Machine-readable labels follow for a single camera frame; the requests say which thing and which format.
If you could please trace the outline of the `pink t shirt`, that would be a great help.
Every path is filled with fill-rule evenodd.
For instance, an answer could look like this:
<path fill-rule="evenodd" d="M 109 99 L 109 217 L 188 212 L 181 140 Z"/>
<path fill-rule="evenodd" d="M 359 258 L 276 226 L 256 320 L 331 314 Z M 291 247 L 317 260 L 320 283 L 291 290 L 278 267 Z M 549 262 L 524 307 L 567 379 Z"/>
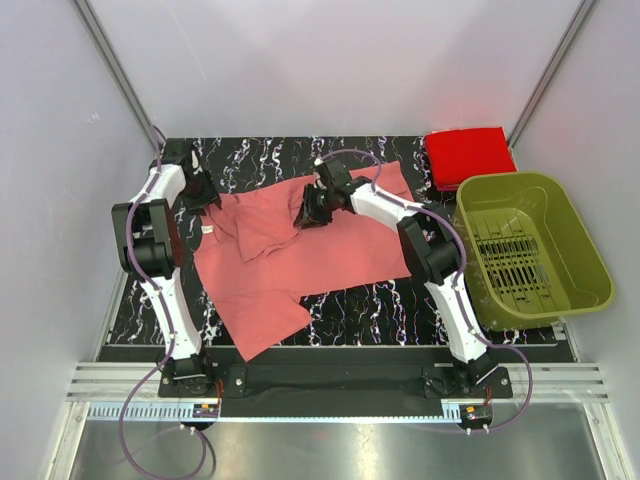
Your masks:
<path fill-rule="evenodd" d="M 225 194 L 201 218 L 195 268 L 246 361 L 310 323 L 302 297 L 409 274 L 397 233 L 371 218 L 339 210 L 327 226 L 295 228 L 310 182 Z"/>

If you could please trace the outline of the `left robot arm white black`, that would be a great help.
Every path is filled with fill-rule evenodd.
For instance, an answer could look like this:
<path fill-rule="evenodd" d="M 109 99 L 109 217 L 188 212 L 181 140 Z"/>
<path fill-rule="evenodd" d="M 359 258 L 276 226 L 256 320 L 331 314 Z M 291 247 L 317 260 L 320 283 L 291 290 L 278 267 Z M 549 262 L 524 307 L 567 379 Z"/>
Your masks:
<path fill-rule="evenodd" d="M 221 207 L 221 196 L 189 140 L 169 139 L 159 147 L 144 186 L 130 201 L 111 209 L 122 269 L 147 294 L 165 343 L 157 367 L 165 396 L 203 396 L 216 372 L 191 318 L 181 284 L 184 248 L 172 207 L 202 215 Z"/>

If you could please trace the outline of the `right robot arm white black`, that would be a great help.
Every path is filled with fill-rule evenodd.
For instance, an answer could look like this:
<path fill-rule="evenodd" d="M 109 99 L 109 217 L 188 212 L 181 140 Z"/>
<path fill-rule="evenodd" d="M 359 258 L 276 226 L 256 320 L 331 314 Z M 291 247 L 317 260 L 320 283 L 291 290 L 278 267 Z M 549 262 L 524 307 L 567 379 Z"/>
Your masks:
<path fill-rule="evenodd" d="M 316 160 L 314 174 L 313 183 L 303 190 L 294 226 L 325 226 L 334 212 L 345 210 L 395 231 L 411 276 L 425 285 L 436 303 L 453 357 L 449 370 L 426 376 L 426 386 L 440 396 L 480 394 L 497 362 L 489 354 L 466 291 L 466 252 L 451 223 L 442 213 L 384 190 L 376 178 L 352 176 L 337 158 Z"/>

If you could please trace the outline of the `black marble pattern mat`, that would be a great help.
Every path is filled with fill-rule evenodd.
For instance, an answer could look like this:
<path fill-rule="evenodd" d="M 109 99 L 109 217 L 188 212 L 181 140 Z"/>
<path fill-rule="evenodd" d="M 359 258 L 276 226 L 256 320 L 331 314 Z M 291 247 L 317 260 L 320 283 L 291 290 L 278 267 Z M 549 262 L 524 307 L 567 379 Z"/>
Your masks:
<path fill-rule="evenodd" d="M 419 136 L 194 138 L 204 167 L 221 193 L 241 193 L 307 175 L 314 159 L 329 152 L 342 155 L 347 168 L 397 161 L 419 201 L 439 202 L 453 211 L 452 194 L 432 185 L 431 167 Z M 346 290 L 304 296 L 303 313 L 311 322 L 284 340 L 286 346 L 442 345 L 446 331 L 426 289 L 396 279 Z M 152 346 L 163 343 L 150 300 L 130 279 L 110 327 L 110 345 Z"/>

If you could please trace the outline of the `folded red t shirt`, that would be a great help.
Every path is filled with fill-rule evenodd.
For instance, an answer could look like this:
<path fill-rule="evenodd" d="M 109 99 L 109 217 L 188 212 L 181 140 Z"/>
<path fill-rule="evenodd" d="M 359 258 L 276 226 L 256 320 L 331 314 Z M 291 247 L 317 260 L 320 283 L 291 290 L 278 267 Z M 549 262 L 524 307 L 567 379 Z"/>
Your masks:
<path fill-rule="evenodd" d="M 474 176 L 516 171 L 502 127 L 432 132 L 424 146 L 433 184 L 441 192 L 455 191 Z"/>

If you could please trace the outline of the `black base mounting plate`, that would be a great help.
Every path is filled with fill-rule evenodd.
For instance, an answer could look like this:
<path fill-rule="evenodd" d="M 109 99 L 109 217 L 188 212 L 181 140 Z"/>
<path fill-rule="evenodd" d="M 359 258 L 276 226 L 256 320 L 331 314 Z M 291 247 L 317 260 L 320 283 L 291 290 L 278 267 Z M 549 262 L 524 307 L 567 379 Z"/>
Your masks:
<path fill-rule="evenodd" d="M 374 392 L 433 399 L 478 400 L 512 396 L 507 370 L 489 354 L 464 364 L 445 347 L 283 347 L 245 362 L 232 348 L 210 348 L 201 367 L 169 361 L 159 395 L 247 398 L 260 392 Z"/>

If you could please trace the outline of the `olive green plastic basket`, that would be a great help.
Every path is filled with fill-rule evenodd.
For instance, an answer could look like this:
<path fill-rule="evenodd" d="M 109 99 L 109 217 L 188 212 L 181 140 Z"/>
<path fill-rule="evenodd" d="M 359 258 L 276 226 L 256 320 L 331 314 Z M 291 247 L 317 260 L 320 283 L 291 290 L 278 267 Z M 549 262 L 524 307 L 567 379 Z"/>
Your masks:
<path fill-rule="evenodd" d="M 480 175 L 456 192 L 465 283 L 492 331 L 547 327 L 609 307 L 613 279 L 563 186 L 535 172 Z"/>

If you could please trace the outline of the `left aluminium frame post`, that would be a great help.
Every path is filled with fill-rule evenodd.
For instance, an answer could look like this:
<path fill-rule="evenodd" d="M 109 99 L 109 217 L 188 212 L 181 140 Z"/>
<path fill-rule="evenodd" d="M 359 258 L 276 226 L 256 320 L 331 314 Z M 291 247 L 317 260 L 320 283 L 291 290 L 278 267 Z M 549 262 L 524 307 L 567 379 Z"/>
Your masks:
<path fill-rule="evenodd" d="M 148 143 L 154 147 L 157 141 L 152 132 L 152 121 L 125 72 L 118 54 L 91 2 L 87 0 L 71 0 L 70 3 L 89 34 L 134 120 Z"/>

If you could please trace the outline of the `aluminium frame post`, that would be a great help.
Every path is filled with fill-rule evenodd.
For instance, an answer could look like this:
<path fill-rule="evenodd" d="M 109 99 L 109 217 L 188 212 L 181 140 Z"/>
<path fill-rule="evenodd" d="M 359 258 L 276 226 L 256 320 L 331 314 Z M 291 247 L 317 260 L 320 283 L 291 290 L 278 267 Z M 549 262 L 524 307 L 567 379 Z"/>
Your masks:
<path fill-rule="evenodd" d="M 157 141 L 152 132 L 152 121 L 125 72 L 118 54 L 91 2 L 87 0 L 71 0 L 70 3 L 89 34 L 134 120 L 148 143 L 154 147 Z"/>
<path fill-rule="evenodd" d="M 538 108 L 599 4 L 598 0 L 581 0 L 578 2 L 563 34 L 507 136 L 507 144 L 511 150 L 516 147 L 533 120 Z"/>

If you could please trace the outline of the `right aluminium frame post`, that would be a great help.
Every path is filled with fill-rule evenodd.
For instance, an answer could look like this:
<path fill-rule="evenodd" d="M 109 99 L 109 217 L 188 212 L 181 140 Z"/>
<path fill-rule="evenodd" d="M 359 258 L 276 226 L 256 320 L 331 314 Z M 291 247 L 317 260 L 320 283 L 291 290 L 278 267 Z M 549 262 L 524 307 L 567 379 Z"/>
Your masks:
<path fill-rule="evenodd" d="M 578 2 L 563 34 L 507 136 L 507 144 L 511 150 L 516 147 L 533 120 L 538 108 L 599 4 L 598 0 L 581 0 Z"/>

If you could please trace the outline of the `aluminium rail profile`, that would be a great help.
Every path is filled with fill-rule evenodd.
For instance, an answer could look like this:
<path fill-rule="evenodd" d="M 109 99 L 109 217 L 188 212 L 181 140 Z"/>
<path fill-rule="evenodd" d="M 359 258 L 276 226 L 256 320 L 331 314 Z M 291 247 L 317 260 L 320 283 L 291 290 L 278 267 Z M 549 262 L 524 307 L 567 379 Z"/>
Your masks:
<path fill-rule="evenodd" d="M 148 373 L 151 363 L 84 362 L 77 365 L 66 399 L 122 401 Z M 494 403 L 521 403 L 531 392 L 532 403 L 607 403 L 609 397 L 595 364 L 534 364 L 528 374 L 523 365 L 507 364 L 507 373 L 491 388 Z"/>

